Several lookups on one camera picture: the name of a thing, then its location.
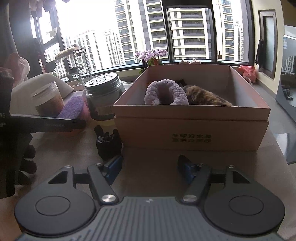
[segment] clear plastic jar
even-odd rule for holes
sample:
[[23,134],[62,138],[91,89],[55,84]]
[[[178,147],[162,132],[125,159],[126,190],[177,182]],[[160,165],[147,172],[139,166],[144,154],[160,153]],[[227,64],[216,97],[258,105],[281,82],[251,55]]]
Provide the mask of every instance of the clear plastic jar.
[[118,74],[100,75],[85,84],[86,99],[91,117],[97,121],[111,120],[115,116],[113,104],[125,92]]
[[64,101],[55,82],[37,89],[31,97],[41,116],[57,117],[64,107]]

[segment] cardboard box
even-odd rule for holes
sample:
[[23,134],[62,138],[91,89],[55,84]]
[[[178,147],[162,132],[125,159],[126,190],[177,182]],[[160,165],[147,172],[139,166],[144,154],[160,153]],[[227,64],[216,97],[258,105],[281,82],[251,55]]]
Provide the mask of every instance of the cardboard box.
[[[183,79],[234,106],[145,105],[147,83]],[[213,64],[150,66],[115,102],[125,146],[173,150],[257,150],[270,108],[232,67]]]

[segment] metal screw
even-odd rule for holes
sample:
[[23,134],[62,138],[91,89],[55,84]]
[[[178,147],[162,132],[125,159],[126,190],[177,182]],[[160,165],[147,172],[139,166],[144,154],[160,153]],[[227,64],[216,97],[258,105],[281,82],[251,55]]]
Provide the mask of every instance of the metal screw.
[[183,200],[185,202],[195,202],[195,201],[197,201],[197,197],[195,195],[188,194],[183,197]]
[[102,197],[102,201],[104,202],[114,202],[115,200],[116,200],[116,197],[112,194],[107,194]]

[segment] pink plastic bag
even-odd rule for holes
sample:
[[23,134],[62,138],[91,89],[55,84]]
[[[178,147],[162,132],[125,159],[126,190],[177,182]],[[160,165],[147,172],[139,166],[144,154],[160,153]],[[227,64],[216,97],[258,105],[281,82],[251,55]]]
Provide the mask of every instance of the pink plastic bag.
[[254,66],[249,66],[249,65],[246,65],[246,66],[243,66],[243,65],[240,65],[239,68],[238,68],[238,72],[240,74],[242,74],[242,76],[244,77],[244,79],[253,84],[256,82],[256,69]]

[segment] ribbed gray surface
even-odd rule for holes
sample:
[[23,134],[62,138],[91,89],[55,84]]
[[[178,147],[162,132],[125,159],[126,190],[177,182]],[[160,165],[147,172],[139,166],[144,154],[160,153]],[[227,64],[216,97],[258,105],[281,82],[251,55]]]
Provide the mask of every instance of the ribbed gray surface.
[[[42,238],[23,235],[19,241]],[[174,197],[125,197],[115,206],[103,207],[82,231],[52,241],[235,241],[282,240],[276,234],[259,238],[226,235],[208,224],[193,206],[179,204]]]

